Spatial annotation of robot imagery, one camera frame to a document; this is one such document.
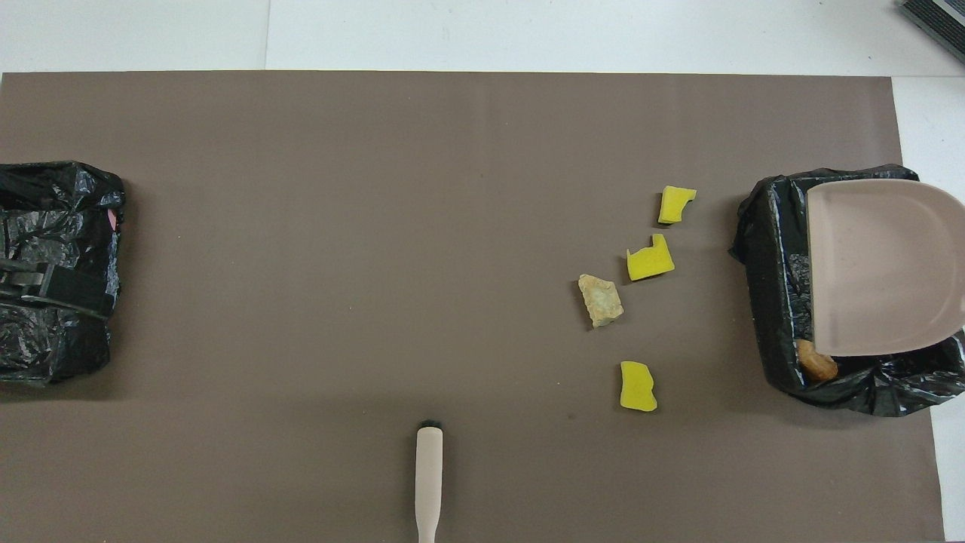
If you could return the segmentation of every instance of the brown table surface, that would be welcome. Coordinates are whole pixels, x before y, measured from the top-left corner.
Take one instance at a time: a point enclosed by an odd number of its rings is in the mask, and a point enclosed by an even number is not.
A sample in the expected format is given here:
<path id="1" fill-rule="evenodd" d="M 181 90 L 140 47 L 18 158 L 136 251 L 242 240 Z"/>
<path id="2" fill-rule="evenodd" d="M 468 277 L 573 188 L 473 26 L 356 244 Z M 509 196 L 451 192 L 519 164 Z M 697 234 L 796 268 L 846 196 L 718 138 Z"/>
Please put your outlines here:
<path id="1" fill-rule="evenodd" d="M 2 541 L 415 541 L 428 417 L 440 543 L 943 538 L 928 413 L 769 387 L 727 254 L 760 178 L 900 162 L 888 79 L 4 74 L 0 160 L 69 158 L 127 181 L 113 360 L 3 389 Z"/>

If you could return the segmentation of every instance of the black trash bag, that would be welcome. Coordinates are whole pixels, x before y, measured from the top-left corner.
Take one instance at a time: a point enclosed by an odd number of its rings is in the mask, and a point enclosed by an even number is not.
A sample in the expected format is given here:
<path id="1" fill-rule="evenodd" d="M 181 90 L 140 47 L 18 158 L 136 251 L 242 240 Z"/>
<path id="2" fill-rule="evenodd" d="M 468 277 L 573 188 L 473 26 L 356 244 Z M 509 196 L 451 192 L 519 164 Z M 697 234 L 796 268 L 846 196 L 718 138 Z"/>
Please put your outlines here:
<path id="1" fill-rule="evenodd" d="M 0 381 L 57 383 L 107 363 L 123 220 L 112 173 L 0 164 Z"/>
<path id="2" fill-rule="evenodd" d="M 731 255 L 744 264 L 758 349 L 767 382 L 827 409 L 904 416 L 946 402 L 965 390 L 965 334 L 931 347 L 878 357 L 835 357 L 836 379 L 809 384 L 795 339 L 813 341 L 811 267 L 805 193 L 851 179 L 918 175 L 888 164 L 858 171 L 819 169 L 761 180 L 737 210 Z"/>

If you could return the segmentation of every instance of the beige handle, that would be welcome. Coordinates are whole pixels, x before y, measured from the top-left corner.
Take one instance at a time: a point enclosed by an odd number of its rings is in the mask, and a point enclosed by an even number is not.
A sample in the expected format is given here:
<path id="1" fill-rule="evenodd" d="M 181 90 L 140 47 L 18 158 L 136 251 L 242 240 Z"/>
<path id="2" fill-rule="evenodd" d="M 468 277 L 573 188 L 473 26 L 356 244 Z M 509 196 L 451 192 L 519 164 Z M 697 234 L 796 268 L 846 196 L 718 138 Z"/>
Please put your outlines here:
<path id="1" fill-rule="evenodd" d="M 434 543 L 442 509 L 442 430 L 416 434 L 416 527 L 419 543 Z"/>

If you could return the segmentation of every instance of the yellow sponge piece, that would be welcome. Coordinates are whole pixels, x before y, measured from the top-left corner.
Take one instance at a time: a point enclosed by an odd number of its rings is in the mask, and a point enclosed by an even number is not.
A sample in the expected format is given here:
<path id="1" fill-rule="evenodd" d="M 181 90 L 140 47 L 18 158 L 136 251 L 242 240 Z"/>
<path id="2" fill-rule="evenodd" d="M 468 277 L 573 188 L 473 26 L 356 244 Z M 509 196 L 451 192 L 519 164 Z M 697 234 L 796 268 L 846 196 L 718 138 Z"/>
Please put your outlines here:
<path id="1" fill-rule="evenodd" d="M 626 251 L 626 271 L 630 280 L 636 281 L 645 277 L 652 277 L 674 269 L 674 260 L 670 257 L 670 249 L 663 234 L 653 235 L 653 247 L 644 247 L 630 254 Z"/>
<path id="2" fill-rule="evenodd" d="M 687 202 L 697 197 L 693 188 L 679 186 L 664 186 L 663 196 L 660 197 L 660 218 L 662 224 L 674 224 L 683 220 L 683 207 Z"/>
<path id="3" fill-rule="evenodd" d="M 657 409 L 657 398 L 653 395 L 653 376 L 650 368 L 640 362 L 623 361 L 620 363 L 623 375 L 623 388 L 620 391 L 620 405 L 627 409 L 653 411 Z"/>

